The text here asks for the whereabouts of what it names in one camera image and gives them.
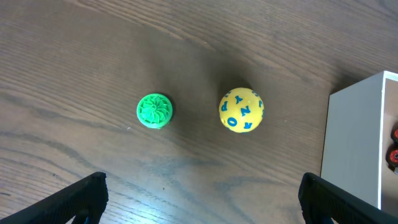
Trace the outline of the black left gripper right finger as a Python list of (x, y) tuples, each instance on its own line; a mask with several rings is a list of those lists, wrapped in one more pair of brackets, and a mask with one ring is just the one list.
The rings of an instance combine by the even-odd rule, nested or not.
[(302, 177), (298, 199), (306, 224), (397, 224), (396, 217), (310, 172)]

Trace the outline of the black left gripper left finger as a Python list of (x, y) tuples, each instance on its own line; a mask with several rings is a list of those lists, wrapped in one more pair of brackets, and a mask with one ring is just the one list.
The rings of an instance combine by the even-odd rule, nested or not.
[(95, 172), (1, 219), (1, 224), (99, 223), (109, 200), (106, 174)]

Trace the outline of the red toy car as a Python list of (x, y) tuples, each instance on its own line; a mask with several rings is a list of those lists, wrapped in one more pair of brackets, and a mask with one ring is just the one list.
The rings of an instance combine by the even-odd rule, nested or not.
[(397, 175), (397, 126), (391, 131), (392, 144), (386, 152), (386, 162), (388, 168)]

